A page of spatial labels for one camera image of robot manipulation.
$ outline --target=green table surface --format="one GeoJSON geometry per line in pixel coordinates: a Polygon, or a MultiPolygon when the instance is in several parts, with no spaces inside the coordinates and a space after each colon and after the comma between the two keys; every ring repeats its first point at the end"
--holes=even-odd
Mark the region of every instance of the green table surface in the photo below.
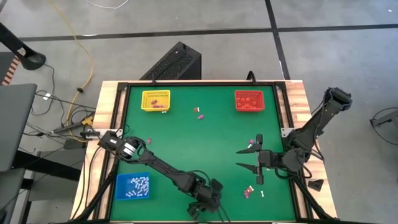
{"type": "MultiPolygon", "coordinates": [[[[283,151],[271,86],[134,86],[129,95],[126,124],[130,127],[128,136],[151,138],[152,144],[147,148],[171,166],[184,171],[199,169],[220,181],[224,185],[221,203],[231,220],[295,219],[287,180],[278,179],[273,171],[264,169],[264,185],[257,185],[251,171],[235,164],[256,164],[257,154],[235,152],[247,148],[247,142],[258,133],[263,134],[264,149],[283,151]],[[144,90],[170,90],[170,110],[167,113],[143,111],[144,90]],[[265,110],[236,111],[235,90],[262,90],[265,110]],[[200,112],[195,113],[194,107],[199,107],[200,112]],[[204,119],[197,119],[200,114],[204,119]],[[250,185],[254,192],[245,198],[244,191],[250,185]]],[[[121,162],[118,167],[118,174],[145,171],[150,172],[150,198],[114,199],[111,220],[192,221],[187,208],[194,199],[178,191],[171,180],[149,166],[121,162]]],[[[210,212],[202,213],[199,219],[220,220],[217,213],[210,212]]]]}

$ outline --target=metal frame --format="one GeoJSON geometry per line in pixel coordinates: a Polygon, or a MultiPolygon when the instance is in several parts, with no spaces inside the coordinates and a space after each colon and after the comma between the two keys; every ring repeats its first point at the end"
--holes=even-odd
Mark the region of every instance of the metal frame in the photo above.
{"type": "MultiPolygon", "coordinates": [[[[236,82],[200,82],[200,83],[197,83],[195,81],[183,82],[183,83],[159,83],[159,82],[155,82],[155,83],[119,83],[118,90],[116,92],[115,105],[113,108],[113,114],[112,114],[110,128],[116,128],[115,127],[116,117],[118,114],[118,108],[119,108],[119,104],[121,101],[120,96],[121,96],[121,92],[126,88],[127,88],[126,96],[124,98],[124,106],[123,106],[122,118],[121,118],[121,127],[123,127],[123,128],[126,125],[125,122],[126,122],[127,108],[128,108],[128,104],[129,104],[129,96],[130,96],[131,88],[133,88],[135,86],[253,86],[253,85],[254,86],[271,86],[272,87],[272,91],[274,94],[275,108],[277,110],[280,128],[293,128],[294,127],[293,118],[292,118],[292,113],[290,110],[289,99],[287,96],[285,82],[278,82],[278,81],[257,82],[255,78],[252,79],[252,82],[242,82],[242,83],[236,83],[236,82]],[[286,114],[287,114],[287,122],[289,124],[289,127],[284,127],[283,117],[282,117],[282,112],[281,112],[281,108],[280,108],[280,104],[279,104],[279,97],[277,94],[277,90],[280,90],[282,92],[282,97],[284,99],[284,105],[285,105],[286,114]]],[[[109,166],[109,162],[108,162],[109,158],[110,158],[110,153],[106,153],[105,157],[104,157],[104,162],[103,162],[99,185],[102,185],[105,180],[106,171],[108,170],[108,166],[109,166]]],[[[116,165],[118,166],[119,161],[117,159],[115,159],[114,163],[116,163],[116,165]]],[[[115,188],[115,185],[116,185],[116,181],[113,181],[113,183],[109,186],[109,195],[108,195],[108,202],[106,204],[106,214],[105,214],[106,220],[110,220],[111,209],[113,206],[113,197],[114,197],[113,189],[115,188]]],[[[292,180],[289,180],[289,187],[290,187],[290,193],[291,193],[292,202],[293,202],[293,206],[294,206],[295,219],[299,220],[302,217],[300,216],[300,207],[299,207],[299,203],[298,203],[297,192],[296,192],[295,185],[292,180]]],[[[310,208],[306,199],[304,199],[304,201],[305,201],[307,217],[313,218],[312,209],[310,208]]],[[[100,205],[101,205],[101,203],[99,203],[97,205],[95,212],[94,212],[93,219],[98,219],[100,205]]]]}

